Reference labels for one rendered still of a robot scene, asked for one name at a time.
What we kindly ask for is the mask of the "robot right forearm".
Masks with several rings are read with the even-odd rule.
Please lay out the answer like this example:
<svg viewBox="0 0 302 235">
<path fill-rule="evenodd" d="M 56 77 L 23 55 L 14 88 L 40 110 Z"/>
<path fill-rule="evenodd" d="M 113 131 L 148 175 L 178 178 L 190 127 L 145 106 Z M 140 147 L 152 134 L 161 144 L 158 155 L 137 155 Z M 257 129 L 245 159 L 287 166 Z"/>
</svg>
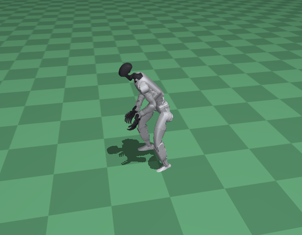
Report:
<svg viewBox="0 0 302 235">
<path fill-rule="evenodd" d="M 139 93 L 138 99 L 135 102 L 135 106 L 137 106 L 136 109 L 135 109 L 135 111 L 137 111 L 137 112 L 140 111 L 140 108 L 142 106 L 142 103 L 143 103 L 144 99 L 145 99 L 145 97 L 142 94 Z"/>
</svg>

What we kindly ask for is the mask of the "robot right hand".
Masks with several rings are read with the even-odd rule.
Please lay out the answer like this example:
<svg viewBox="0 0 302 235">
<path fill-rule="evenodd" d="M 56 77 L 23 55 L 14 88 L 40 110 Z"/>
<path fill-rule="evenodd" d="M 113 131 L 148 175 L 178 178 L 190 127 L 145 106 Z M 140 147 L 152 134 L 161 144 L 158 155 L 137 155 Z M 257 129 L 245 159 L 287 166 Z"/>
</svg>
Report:
<svg viewBox="0 0 302 235">
<path fill-rule="evenodd" d="M 126 115 L 125 115 L 125 122 L 126 123 L 130 123 L 131 124 L 131 121 L 133 119 L 133 117 L 135 116 L 135 113 L 137 113 L 137 111 L 135 111 L 137 106 L 134 106 L 134 108 L 132 109 L 132 111 L 128 112 Z"/>
</svg>

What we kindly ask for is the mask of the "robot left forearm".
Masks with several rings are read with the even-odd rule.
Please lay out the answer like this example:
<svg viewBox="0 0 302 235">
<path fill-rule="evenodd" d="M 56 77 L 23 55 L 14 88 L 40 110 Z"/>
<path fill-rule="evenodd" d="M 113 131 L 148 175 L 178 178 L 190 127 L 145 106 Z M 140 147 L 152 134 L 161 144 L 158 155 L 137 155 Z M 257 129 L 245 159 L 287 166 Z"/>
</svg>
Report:
<svg viewBox="0 0 302 235">
<path fill-rule="evenodd" d="M 155 106 L 151 104 L 149 106 L 146 106 L 144 109 L 142 109 L 140 112 L 138 112 L 136 114 L 139 114 L 138 118 L 141 118 L 141 117 L 145 116 L 147 113 L 152 112 L 154 109 L 155 109 Z"/>
</svg>

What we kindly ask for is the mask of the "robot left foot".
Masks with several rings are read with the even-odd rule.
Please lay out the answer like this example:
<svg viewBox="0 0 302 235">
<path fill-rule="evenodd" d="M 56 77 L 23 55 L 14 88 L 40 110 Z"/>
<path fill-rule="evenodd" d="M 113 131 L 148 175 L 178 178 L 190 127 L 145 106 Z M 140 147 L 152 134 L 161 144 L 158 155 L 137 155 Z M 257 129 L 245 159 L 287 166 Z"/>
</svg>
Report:
<svg viewBox="0 0 302 235">
<path fill-rule="evenodd" d="M 171 167 L 171 164 L 168 164 L 168 165 L 169 165 L 168 167 L 165 167 L 164 165 L 161 166 L 159 169 L 157 169 L 157 172 L 161 172 L 161 171 L 164 171 L 164 170 L 170 168 L 170 167 Z"/>
</svg>

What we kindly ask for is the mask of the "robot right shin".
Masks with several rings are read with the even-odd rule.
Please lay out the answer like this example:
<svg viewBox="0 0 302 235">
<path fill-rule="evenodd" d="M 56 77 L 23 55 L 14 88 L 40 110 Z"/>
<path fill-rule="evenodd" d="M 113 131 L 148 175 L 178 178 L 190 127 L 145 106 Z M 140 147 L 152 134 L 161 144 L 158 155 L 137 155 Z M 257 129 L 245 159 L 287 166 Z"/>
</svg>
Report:
<svg viewBox="0 0 302 235">
<path fill-rule="evenodd" d="M 142 138 L 143 141 L 145 142 L 145 144 L 146 144 L 148 147 L 150 147 L 150 146 L 151 146 L 151 143 L 150 143 L 150 140 L 149 140 L 149 137 L 150 137 L 150 136 L 149 136 L 149 132 L 146 131 L 146 132 L 144 132 L 144 133 L 141 133 L 141 132 L 139 131 L 138 128 L 137 128 L 137 130 L 138 130 L 138 132 L 139 132 L 141 138 Z"/>
</svg>

